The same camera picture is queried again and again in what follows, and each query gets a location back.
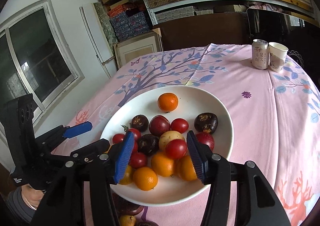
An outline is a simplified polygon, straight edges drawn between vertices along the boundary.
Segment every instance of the red tomato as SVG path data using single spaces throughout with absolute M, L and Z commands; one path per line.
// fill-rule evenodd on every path
M 171 122 L 171 130 L 180 132 L 181 134 L 185 133 L 189 128 L 188 122 L 183 118 L 176 118 Z
M 118 143 L 122 142 L 123 139 L 124 139 L 124 134 L 121 134 L 121 133 L 116 134 L 112 137 L 112 143 L 118 144 Z
M 167 144 L 165 153 L 171 159 L 180 159 L 187 153 L 187 150 L 187 143 L 184 140 L 175 139 Z
M 209 146 L 211 151 L 213 151 L 214 148 L 214 139 L 213 136 L 206 132 L 199 132 L 196 134 L 196 138 L 199 141 L 199 143 L 206 144 Z
M 133 145 L 132 153 L 137 152 L 137 151 L 138 151 L 138 143 L 135 141 L 134 145 Z
M 127 131 L 131 131 L 133 133 L 134 141 L 137 141 L 139 138 L 141 138 L 141 133 L 139 130 L 131 128 L 131 129 L 128 129 Z
M 140 152 L 134 152 L 132 153 L 129 161 L 129 165 L 134 168 L 138 169 L 140 167 L 147 166 L 147 156 Z

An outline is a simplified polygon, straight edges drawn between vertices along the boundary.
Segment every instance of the pink tablecloth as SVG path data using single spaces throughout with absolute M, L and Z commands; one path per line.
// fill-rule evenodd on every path
M 250 45 L 215 45 L 149 54 L 122 67 L 70 122 L 93 129 L 66 141 L 55 153 L 69 155 L 100 138 L 110 117 L 133 97 L 162 86 L 197 86 L 217 96 L 234 124 L 230 161 L 253 160 L 280 198 L 292 226 L 311 211 L 320 194 L 320 93 L 301 67 L 287 57 L 284 71 L 252 67 Z M 184 203 L 145 208 L 140 214 L 159 226 L 200 225 L 208 191 Z M 232 184 L 229 223 L 236 188 Z

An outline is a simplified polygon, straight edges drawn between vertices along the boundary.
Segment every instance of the picture frame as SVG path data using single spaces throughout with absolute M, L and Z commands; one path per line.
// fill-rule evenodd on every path
M 139 56 L 161 52 L 163 48 L 160 28 L 137 35 L 123 42 L 115 43 L 114 49 L 119 69 Z

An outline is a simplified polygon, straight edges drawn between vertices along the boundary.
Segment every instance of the orange coral print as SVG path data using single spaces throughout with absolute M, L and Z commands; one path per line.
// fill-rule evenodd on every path
M 81 114 L 80 114 L 80 112 L 82 112 L 82 110 L 77 113 L 76 125 L 83 123 L 83 122 L 86 122 L 89 118 L 89 115 L 88 115 L 89 110 L 85 110 Z
M 286 210 L 292 210 L 289 213 L 289 214 L 293 214 L 291 218 L 291 226 L 298 226 L 299 221 L 303 221 L 307 217 L 306 206 L 304 205 L 304 202 L 310 200 L 311 197 L 313 196 L 313 194 L 311 194 L 312 187 L 308 186 L 308 180 L 307 180 L 306 188 L 304 189 L 304 191 L 302 191 L 303 177 L 302 177 L 302 171 L 300 171 L 300 177 L 298 177 L 294 182 L 296 186 L 292 187 L 292 196 L 293 196 L 292 205 L 288 205 L 283 197 L 283 189 L 286 183 L 287 181 L 283 182 L 281 180 L 281 187 L 279 186 L 277 187 L 277 190 L 279 191 L 279 195 L 280 195 L 280 201 Z

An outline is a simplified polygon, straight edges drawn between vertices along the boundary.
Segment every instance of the beverage can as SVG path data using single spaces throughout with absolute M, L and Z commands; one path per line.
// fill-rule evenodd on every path
M 254 39 L 252 48 L 252 65 L 257 69 L 267 69 L 269 65 L 268 42 L 261 39 Z

